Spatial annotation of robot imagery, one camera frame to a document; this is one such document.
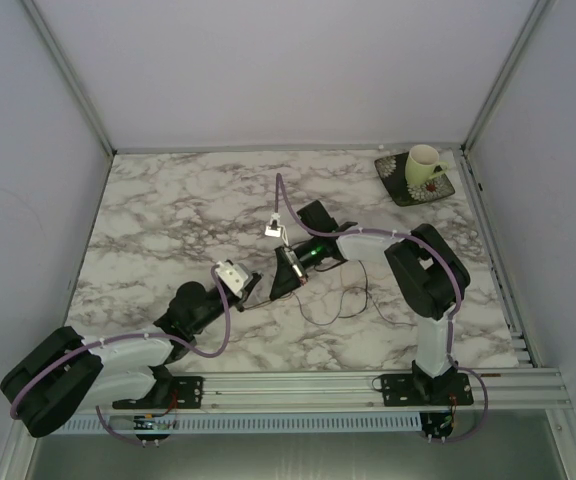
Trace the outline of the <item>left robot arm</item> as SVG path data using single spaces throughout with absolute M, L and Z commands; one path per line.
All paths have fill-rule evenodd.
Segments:
M 211 270 L 215 282 L 206 289 L 186 282 L 165 313 L 152 325 L 107 338 L 85 336 L 71 326 L 54 330 L 1 380 L 10 415 L 34 438 L 47 436 L 81 410 L 167 410 L 182 399 L 182 382 L 168 369 L 189 353 L 212 359 L 197 337 L 223 318 L 232 327 L 232 309 L 241 310 L 261 280 L 241 265 L 219 263 Z

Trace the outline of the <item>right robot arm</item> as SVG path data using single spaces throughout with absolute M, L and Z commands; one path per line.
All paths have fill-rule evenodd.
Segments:
M 301 208 L 296 216 L 311 238 L 295 248 L 275 249 L 276 273 L 269 299 L 277 300 L 305 285 L 308 272 L 326 258 L 387 264 L 418 317 L 417 353 L 408 376 L 411 391 L 404 396 L 437 404 L 457 394 L 453 319 L 470 276 L 439 232 L 429 224 L 407 234 L 362 229 L 353 222 L 340 225 L 319 201 Z

